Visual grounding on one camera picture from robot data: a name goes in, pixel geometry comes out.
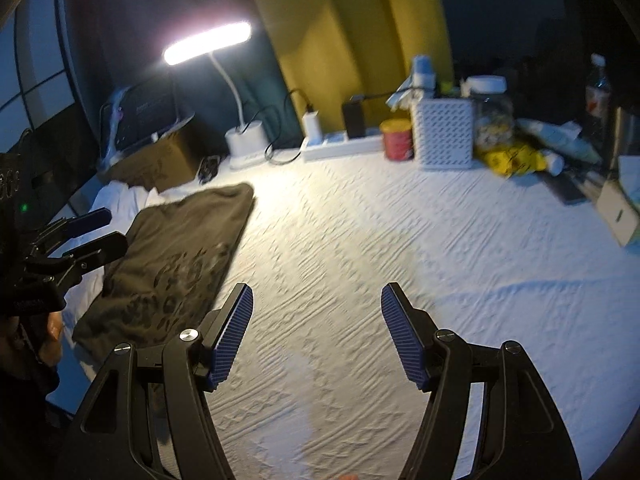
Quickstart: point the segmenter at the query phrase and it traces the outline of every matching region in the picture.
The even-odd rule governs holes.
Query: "cardboard box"
[[[108,169],[104,182],[119,180],[129,186],[156,188],[162,193],[196,177],[204,150],[189,125],[167,134]]]
[[[596,208],[621,246],[640,241],[640,213],[617,182],[605,183]]]

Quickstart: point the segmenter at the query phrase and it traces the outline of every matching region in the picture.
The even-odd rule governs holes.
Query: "wrinkled bed sheet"
[[[428,396],[407,381],[380,314],[390,281],[468,342],[520,341],[583,477],[606,459],[640,404],[640,254],[618,247],[591,205],[562,206],[535,176],[422,173],[380,154],[223,168],[209,186],[243,181],[256,205],[217,305],[246,282],[254,316],[228,381],[207,394],[236,478],[398,477]],[[114,219],[92,237],[199,189],[109,184],[94,207]],[[96,270],[69,292],[68,332],[101,286]],[[473,460],[481,390],[457,476]]]

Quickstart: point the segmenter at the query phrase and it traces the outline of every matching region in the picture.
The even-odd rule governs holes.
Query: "yellow curtain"
[[[397,88],[416,54],[431,56],[442,81],[453,79],[440,0],[256,2],[287,86],[309,95],[326,132],[344,128],[340,107],[352,95]],[[383,102],[367,111],[370,124],[387,117]]]

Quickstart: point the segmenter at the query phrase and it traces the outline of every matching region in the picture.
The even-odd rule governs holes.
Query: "jar lid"
[[[507,80],[500,75],[475,75],[466,83],[476,94],[504,94],[507,91]]]
[[[410,129],[411,121],[409,119],[388,119],[380,124],[380,131],[384,134],[408,132]]]

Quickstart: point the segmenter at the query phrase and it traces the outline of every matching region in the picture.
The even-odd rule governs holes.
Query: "paper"
[[[558,129],[562,131],[569,139],[575,140],[578,138],[582,131],[582,126],[575,121],[569,121],[568,123],[558,126]]]
[[[640,156],[619,156],[620,186],[631,202],[640,205]]]
[[[543,123],[533,119],[518,119],[516,123],[525,133],[533,135],[546,147],[551,148],[561,155],[577,158],[589,164],[599,164],[602,162],[602,158],[593,149],[593,146],[586,140],[567,137],[565,133],[566,128],[563,126]]]

